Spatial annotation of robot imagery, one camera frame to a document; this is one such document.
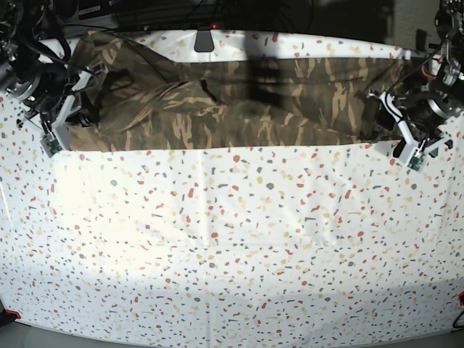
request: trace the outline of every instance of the speckled surface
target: speckled surface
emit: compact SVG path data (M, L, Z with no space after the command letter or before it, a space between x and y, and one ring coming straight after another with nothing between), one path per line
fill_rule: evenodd
M48 159L18 106L1 107L0 293L23 323L338 347L444 330L460 311L462 120L418 174L367 144Z
M132 38L175 62L227 62L247 60L250 57L304 59L306 57L374 57L410 59L418 52L345 38L288 33L252 32L241 30L211 30L214 50L196 52L196 30L154 31ZM43 41L63 55L57 41ZM71 49L77 40L69 41Z

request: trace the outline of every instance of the black cable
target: black cable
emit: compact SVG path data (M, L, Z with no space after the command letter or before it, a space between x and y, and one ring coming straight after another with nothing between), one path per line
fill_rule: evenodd
M464 328L464 325L458 325L457 322L461 319L461 317L464 315L464 310L459 314L459 316L456 318L454 323L452 324L452 327L459 330L461 328Z
M187 21L187 19L190 18L190 16L192 16L192 14L195 13L196 10L198 10L198 8L203 4L203 1L204 0L200 0L200 2L196 4L196 6L185 16L185 21Z
M65 35L63 34L63 30L58 26L57 19L49 10L44 10L45 18L49 23L50 28L53 30L53 34L55 39L58 40L59 44L63 48L63 52L65 55L63 56L63 60L69 62L71 58L71 48L70 45L67 43Z
M430 60L432 58L434 58L435 54L437 54L441 49L442 49L442 46L443 46L443 43L444 43L444 40L439 44L438 48L435 49L435 51L433 51L428 57L427 59L425 59L420 65L418 65L417 67L415 67L414 69L412 69L408 74L402 76L399 80L397 80L396 82L394 82L390 87L389 89L386 90L386 97L388 97L388 95L392 94L392 91L394 90L394 88L396 86L398 86L401 82L403 82L404 80L406 80L407 78L409 78L410 76L414 75L417 71L419 71L422 66L424 66L425 64L427 64L428 62L430 62ZM390 114L393 114L393 115L396 115L396 112L393 112L393 110L390 108L390 106L388 105L387 102L385 102L385 108L387 109L387 111L390 113Z
M108 28L108 27L102 27L100 25L87 25L87 24L61 24L61 27L82 27L82 28L96 28L96 29L103 29L103 30L117 30L117 28Z
M86 73L92 75L92 76L95 76L95 73L94 72L91 72L90 70L88 69L85 69L85 68L82 68L82 67L79 67L73 63L70 63L70 62L66 62L64 61L63 59L59 58L49 47L43 45L42 43L40 42L36 42L36 44L38 44L38 46L41 46L41 48L38 48L37 46L35 46L35 44L32 42L32 41L29 41L29 39L27 39L26 37L24 37L23 34L21 33L18 33L18 38L33 52L35 53L38 53L38 54L41 54L41 55L44 55L45 57L49 58L51 61L53 62L56 62L56 63L60 63L60 64L63 64L63 65L68 65L70 67L73 67L74 69L76 70L79 70L79 71L85 71Z
M414 120L406 120L406 119L404 119L404 118L401 119L401 121L405 121L406 123L409 123L410 125L415 125L416 127L417 127L418 125L421 125L422 127L424 127L424 129L427 129L426 124L425 124L425 123L422 123L421 121L417 121L417 120L416 120L416 121L414 121Z

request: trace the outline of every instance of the camouflage pants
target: camouflage pants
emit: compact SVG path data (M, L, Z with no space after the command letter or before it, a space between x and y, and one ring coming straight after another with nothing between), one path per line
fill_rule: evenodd
M83 38L75 64L103 62L100 123L70 127L74 150L210 149L229 146L337 145L367 139L384 90L402 60L253 59L174 63L124 38ZM394 134L382 134L383 138Z

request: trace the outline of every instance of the garment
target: garment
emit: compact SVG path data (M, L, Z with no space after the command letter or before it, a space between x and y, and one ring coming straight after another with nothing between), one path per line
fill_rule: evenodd
M409 63L396 59L251 59L175 63L107 33L82 38L74 64L103 63L100 122L70 127L74 150L353 144L371 137L378 103ZM380 138L396 138L381 133Z

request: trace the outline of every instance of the terrazzo pattern tablecloth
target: terrazzo pattern tablecloth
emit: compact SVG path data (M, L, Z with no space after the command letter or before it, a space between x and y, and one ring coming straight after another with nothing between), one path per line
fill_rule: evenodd
M163 347L339 347L446 330L462 120L409 171L368 144L61 152L1 100L0 294L21 322Z

